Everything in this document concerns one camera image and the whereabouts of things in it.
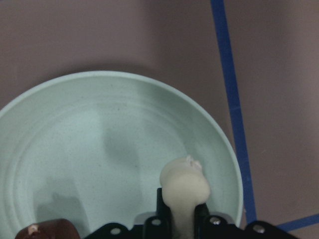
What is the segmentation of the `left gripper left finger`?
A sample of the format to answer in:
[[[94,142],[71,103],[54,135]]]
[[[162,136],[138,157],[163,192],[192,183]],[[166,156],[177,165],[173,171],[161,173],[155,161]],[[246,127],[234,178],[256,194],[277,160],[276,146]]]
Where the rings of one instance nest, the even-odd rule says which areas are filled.
[[[162,188],[157,189],[156,211],[149,216],[143,225],[144,239],[170,239],[172,236],[171,213],[169,207],[164,203]]]

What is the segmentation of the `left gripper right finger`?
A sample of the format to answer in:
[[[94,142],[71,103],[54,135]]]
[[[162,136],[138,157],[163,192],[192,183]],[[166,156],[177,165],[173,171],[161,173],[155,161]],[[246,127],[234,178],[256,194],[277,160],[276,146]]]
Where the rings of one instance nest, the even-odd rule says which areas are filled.
[[[211,212],[206,204],[195,207],[195,239],[234,239],[236,233],[237,227],[229,215]]]

